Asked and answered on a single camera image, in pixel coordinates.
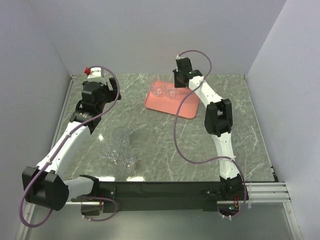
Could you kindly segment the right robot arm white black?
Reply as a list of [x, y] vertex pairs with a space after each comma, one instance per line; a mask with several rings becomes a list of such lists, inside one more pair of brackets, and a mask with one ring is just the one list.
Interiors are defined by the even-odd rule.
[[[208, 193], [216, 195], [219, 199], [231, 200], [236, 196], [243, 195], [247, 199], [247, 187], [244, 174], [235, 161], [232, 146], [233, 112], [232, 103], [228, 98], [219, 96], [206, 82], [205, 77], [199, 70], [173, 70], [174, 87], [188, 88], [191, 90], [179, 104], [173, 127], [173, 141], [178, 154], [187, 162], [192, 164], [204, 164], [211, 161], [219, 161], [220, 187], [216, 192], [210, 190]], [[193, 161], [185, 157], [179, 149], [177, 142], [177, 122], [179, 112], [187, 98], [196, 94], [205, 106], [204, 127], [211, 135], [218, 156], [204, 160]]]

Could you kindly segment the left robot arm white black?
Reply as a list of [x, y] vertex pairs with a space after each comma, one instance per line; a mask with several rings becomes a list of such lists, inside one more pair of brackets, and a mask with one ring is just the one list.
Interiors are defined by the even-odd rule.
[[102, 119], [105, 104], [121, 99], [119, 83], [111, 77], [110, 84], [84, 81], [81, 99], [56, 145], [36, 167], [26, 167], [22, 183], [26, 202], [59, 211], [67, 201], [84, 196], [95, 201], [101, 196], [98, 178], [80, 175], [62, 180], [69, 163], [83, 142], [94, 132]]

